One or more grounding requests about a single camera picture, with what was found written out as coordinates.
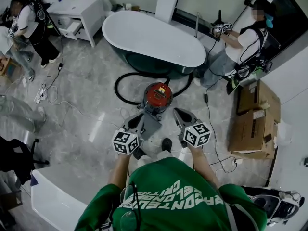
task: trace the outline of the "office chair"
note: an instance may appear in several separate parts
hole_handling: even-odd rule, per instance
[[[3,172],[8,172],[14,170],[16,176],[20,180],[20,183],[24,183],[31,179],[31,171],[35,169],[35,164],[48,165],[49,162],[37,161],[33,159],[34,149],[36,143],[39,140],[35,139],[31,151],[28,149],[27,145],[19,140],[6,141],[0,136],[0,170]],[[22,153],[16,153],[14,148],[20,147]]]

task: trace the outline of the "gray tile floor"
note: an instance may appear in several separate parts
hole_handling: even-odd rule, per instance
[[[124,118],[138,112],[136,107],[119,100],[114,93],[116,79],[133,69],[123,62],[113,52],[107,41],[100,35],[98,44],[92,48],[87,41],[63,39],[64,67],[56,79],[54,86],[48,91],[51,103],[42,101],[47,113],[47,121],[37,134],[29,134],[19,128],[6,117],[0,117],[0,134],[7,140],[13,138],[26,140],[31,144],[34,138],[39,139],[36,148],[36,156],[49,160],[51,165],[69,163],[89,174],[95,181],[103,186],[107,183],[109,171],[113,168],[117,158],[111,146],[111,138],[116,126],[121,126]],[[61,48],[60,40],[53,38],[57,48]],[[48,86],[57,74],[57,66],[60,60],[49,64],[45,69],[39,66],[39,57],[35,54],[32,65],[36,71],[36,78],[28,86],[22,82],[9,86],[8,95],[22,99],[31,107],[36,108],[33,100],[42,85]],[[6,92],[8,84],[0,80],[0,93]],[[170,86],[175,92],[185,85],[187,78],[172,80]],[[120,83],[120,92],[131,100],[141,101],[143,90],[154,82],[153,79],[144,77],[128,77]],[[220,159],[226,158],[228,134],[235,116],[234,96],[228,96],[225,92],[226,82],[220,81],[209,94],[209,107],[211,120],[217,135],[217,149]],[[169,137],[173,141],[173,155],[180,156],[180,143],[177,139],[179,129],[173,116],[172,108],[179,107],[192,111],[204,122],[209,122],[208,110],[204,102],[205,89],[195,84],[182,95],[176,97],[170,108],[162,115],[162,128],[154,134],[149,141],[143,144],[145,151],[155,157],[159,152],[161,140]],[[204,152],[210,163],[217,162],[214,154],[214,136],[204,147]],[[192,164],[189,153],[184,156],[185,162]],[[235,183],[248,186],[263,186],[264,178],[268,176],[271,161],[244,160],[237,169],[225,174],[219,164],[213,165],[213,170],[223,183]],[[232,170],[231,160],[223,162],[226,170]],[[136,167],[136,160],[131,159],[130,172]],[[37,216],[31,209],[30,192],[28,184],[24,186],[23,205],[12,211],[22,230],[54,230],[43,219]]]

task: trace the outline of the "cardboard box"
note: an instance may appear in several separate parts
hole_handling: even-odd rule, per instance
[[[250,110],[233,125],[228,151],[254,159],[273,159],[277,126],[268,110]]]
[[[280,99],[262,81],[252,83],[241,90],[238,114],[249,110],[268,110],[274,117],[275,122],[280,123]]]

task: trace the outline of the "green shirt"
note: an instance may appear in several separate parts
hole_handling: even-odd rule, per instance
[[[140,230],[231,230],[224,202],[240,204],[259,230],[265,229],[265,211],[252,203],[243,188],[227,184],[217,190],[174,157],[138,168],[129,179],[132,181],[138,190]],[[121,218],[131,211],[131,205],[120,204],[120,193],[113,184],[103,187],[80,217],[76,230],[96,230],[112,212],[113,228],[121,230]]]

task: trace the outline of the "white table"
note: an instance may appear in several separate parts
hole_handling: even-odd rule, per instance
[[[103,0],[62,0],[47,11],[64,36],[88,40],[95,47],[93,36],[105,20]]]

